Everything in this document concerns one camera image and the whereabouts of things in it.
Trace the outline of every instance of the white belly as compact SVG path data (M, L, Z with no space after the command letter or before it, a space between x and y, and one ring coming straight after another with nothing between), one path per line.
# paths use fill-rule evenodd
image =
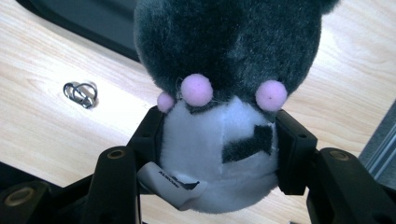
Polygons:
M224 146L252 137L255 126L271 126L276 143L275 125L237 97L227 105L196 115L190 114L185 102L179 101L167 115L162 167L182 182L208 183L196 210L209 213L237 210L258 202L276 185L276 144L271 156L260 151L241 161L222 162Z

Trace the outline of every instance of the plush toy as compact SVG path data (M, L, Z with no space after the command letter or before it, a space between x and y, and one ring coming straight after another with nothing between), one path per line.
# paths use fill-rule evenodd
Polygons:
M161 167L206 182L191 208L232 212L276 186L275 116L337 0L140 0L134 41L163 93Z

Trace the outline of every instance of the wood grain surface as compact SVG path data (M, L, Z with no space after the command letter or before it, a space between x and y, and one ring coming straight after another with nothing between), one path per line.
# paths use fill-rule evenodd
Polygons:
M359 156L396 98L395 36L394 0L343 1L323 17L318 57L284 106L318 148ZM97 107L64 97L70 81L95 83ZM71 184L93 172L102 151L128 142L159 92L140 64L0 2L1 162ZM305 197L279 189L231 214L178 212L155 196L142 196L142 212L147 223L310 223Z

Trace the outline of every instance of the pink pom-pom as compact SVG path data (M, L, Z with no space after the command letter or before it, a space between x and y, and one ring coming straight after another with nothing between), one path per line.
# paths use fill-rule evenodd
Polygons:
M210 81L201 74L192 74L184 78L180 89L183 99L192 106L206 105L213 98Z
M157 107L163 113L168 113L174 104L175 100L165 91L161 92L157 98Z
M257 105L266 111L275 112L282 108L288 98L285 86L278 81L268 80L263 82L256 91Z

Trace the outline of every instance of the keyring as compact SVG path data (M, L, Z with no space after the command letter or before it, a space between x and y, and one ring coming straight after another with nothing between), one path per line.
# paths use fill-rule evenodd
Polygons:
M82 105L86 109L93 108L97 98L97 89L89 83L64 84L64 95L76 104Z

